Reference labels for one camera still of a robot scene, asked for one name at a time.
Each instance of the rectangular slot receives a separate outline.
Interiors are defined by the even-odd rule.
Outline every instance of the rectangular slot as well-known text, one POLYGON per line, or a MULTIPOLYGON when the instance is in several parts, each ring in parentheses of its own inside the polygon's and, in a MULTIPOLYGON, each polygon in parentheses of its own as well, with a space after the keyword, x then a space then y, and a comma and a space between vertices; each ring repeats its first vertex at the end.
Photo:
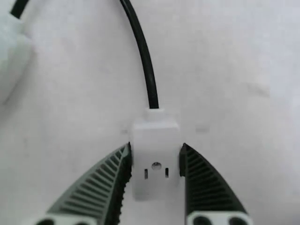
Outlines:
POLYGON ((145 180, 148 179, 148 170, 145 169, 145 180))
POLYGON ((166 178, 169 178, 169 168, 166 168, 166 169, 165 169, 165 177, 166 177, 166 178))

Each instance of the connector housing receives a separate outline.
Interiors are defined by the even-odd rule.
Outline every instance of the connector housing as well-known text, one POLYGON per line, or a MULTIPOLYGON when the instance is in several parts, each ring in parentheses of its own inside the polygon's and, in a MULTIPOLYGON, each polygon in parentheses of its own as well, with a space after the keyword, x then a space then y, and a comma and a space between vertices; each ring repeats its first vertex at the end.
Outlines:
POLYGON ((133 123, 130 139, 136 200, 169 198, 179 183, 180 127, 163 109, 148 109, 133 123))
POLYGON ((0 104, 19 81, 32 53, 23 22, 11 14, 0 17, 0 104))

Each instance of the screw hole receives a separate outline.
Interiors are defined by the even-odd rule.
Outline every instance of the screw hole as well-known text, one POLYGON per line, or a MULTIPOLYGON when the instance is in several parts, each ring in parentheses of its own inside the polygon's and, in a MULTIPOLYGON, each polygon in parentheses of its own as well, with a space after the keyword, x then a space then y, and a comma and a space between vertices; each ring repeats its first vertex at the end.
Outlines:
POLYGON ((53 219, 43 219, 39 221, 36 225, 54 225, 53 219))
POLYGON ((75 225, 89 225, 88 223, 85 223, 85 222, 80 222, 80 223, 77 223, 75 225))
POLYGON ((230 225, 247 225, 247 222, 241 218, 238 217, 232 217, 229 220, 230 225))
POLYGON ((194 225, 212 225, 211 221, 206 217, 196 217, 193 223, 194 225))
POLYGON ((152 169, 153 170, 160 170, 161 169, 161 164, 159 162, 155 162, 152 164, 152 169))

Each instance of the white background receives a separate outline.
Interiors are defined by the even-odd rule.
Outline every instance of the white background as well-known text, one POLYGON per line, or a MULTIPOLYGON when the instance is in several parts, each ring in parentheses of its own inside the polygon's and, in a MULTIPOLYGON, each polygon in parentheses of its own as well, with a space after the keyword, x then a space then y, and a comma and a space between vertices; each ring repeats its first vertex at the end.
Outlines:
MULTIPOLYGON (((1 0, 0 12, 12 4, 1 0)), ((160 105, 181 124, 184 141, 220 171, 255 224, 300 224, 300 2, 132 4, 160 105)), ((31 0, 23 20, 35 53, 0 113, 3 225, 48 209, 128 141, 148 103, 118 0, 31 0)), ((121 224, 183 224, 174 213, 183 202, 149 204, 143 211, 125 203, 121 224)))

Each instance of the black cable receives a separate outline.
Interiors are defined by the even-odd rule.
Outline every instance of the black cable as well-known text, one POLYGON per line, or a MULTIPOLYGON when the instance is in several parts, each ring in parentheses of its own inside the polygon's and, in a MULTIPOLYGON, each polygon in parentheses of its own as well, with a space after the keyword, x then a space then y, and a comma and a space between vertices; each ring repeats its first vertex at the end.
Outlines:
POLYGON ((145 73, 146 86, 148 92, 148 100, 150 109, 158 109, 158 93, 156 90, 154 71, 152 67, 151 57, 149 54, 148 46, 143 34, 141 25, 136 16, 135 10, 133 9, 129 0, 120 0, 124 10, 127 14, 129 22, 131 24, 133 33, 135 34, 136 42, 139 47, 142 66, 145 73))
POLYGON ((16 0, 12 10, 10 11, 11 15, 20 19, 28 2, 29 0, 16 0))

